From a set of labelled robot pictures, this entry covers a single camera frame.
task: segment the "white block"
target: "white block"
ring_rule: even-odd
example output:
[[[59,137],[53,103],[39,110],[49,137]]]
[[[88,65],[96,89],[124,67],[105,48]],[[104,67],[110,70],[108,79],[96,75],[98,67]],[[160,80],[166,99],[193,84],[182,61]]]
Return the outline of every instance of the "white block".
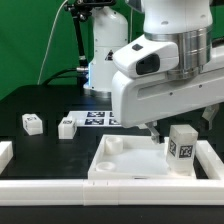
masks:
[[[77,130],[76,121],[72,117],[64,117],[58,126],[59,139],[73,139]]]
[[[198,132],[190,125],[173,125],[166,161],[172,171],[190,174],[193,169]]]
[[[39,135],[43,133],[42,120],[36,114],[24,114],[23,128],[29,135]]]
[[[0,143],[0,174],[13,157],[12,142]]]

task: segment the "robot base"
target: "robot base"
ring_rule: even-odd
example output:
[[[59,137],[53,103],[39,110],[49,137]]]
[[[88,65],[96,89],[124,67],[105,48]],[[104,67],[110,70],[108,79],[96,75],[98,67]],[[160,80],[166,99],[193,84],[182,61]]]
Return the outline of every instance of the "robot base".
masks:
[[[100,97],[100,98],[105,98],[105,99],[111,98],[111,92],[109,92],[109,91],[95,90],[95,89],[92,89],[88,84],[85,84],[83,86],[83,88],[84,88],[85,95]]]

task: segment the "table surface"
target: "table surface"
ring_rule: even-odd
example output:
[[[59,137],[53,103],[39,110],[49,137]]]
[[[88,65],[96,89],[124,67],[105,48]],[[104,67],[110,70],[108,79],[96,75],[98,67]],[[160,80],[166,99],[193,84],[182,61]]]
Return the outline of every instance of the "table surface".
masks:
[[[73,140],[58,140],[58,124],[71,110],[111,110],[110,100],[83,96],[75,86],[24,86],[0,101],[0,141],[13,142],[14,158],[1,179],[86,179],[103,134],[149,135],[138,128],[78,128]],[[201,110],[159,121],[168,136],[171,124],[197,124]],[[28,136],[22,115],[36,113],[44,134]],[[200,134],[223,156],[223,106],[214,129]],[[203,177],[200,167],[198,175]],[[223,206],[1,207],[4,223],[223,223]]]

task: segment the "black cable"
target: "black cable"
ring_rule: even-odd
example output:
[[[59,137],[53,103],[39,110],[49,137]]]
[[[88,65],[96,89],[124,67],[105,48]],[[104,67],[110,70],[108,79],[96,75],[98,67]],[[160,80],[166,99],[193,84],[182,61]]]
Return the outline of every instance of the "black cable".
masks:
[[[47,86],[52,80],[55,79],[67,79],[67,78],[82,78],[82,76],[76,76],[76,75],[67,75],[67,76],[59,76],[54,78],[49,78],[46,81],[43,82],[43,86]]]
[[[42,85],[47,85],[49,82],[51,82],[51,80],[56,79],[56,78],[59,78],[58,76],[60,76],[60,75],[63,75],[63,74],[68,73],[68,72],[76,72],[76,71],[77,71],[76,68],[64,69],[64,70],[62,70],[60,72],[55,73],[50,78],[48,78],[47,80],[45,80],[42,83]]]
[[[223,45],[224,44],[224,37],[220,37],[220,38],[217,38],[217,39],[214,39],[212,41],[212,47],[218,47],[220,45]]]

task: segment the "hole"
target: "hole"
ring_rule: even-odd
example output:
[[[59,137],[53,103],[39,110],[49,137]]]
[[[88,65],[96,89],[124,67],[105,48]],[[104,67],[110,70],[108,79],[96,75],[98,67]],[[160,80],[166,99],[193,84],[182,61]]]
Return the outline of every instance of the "hole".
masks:
[[[116,165],[111,162],[102,162],[96,165],[96,171],[98,172],[114,171],[115,169],[116,169]]]
[[[163,22],[161,23],[161,25],[168,25],[168,24],[169,24],[168,21],[163,21]]]

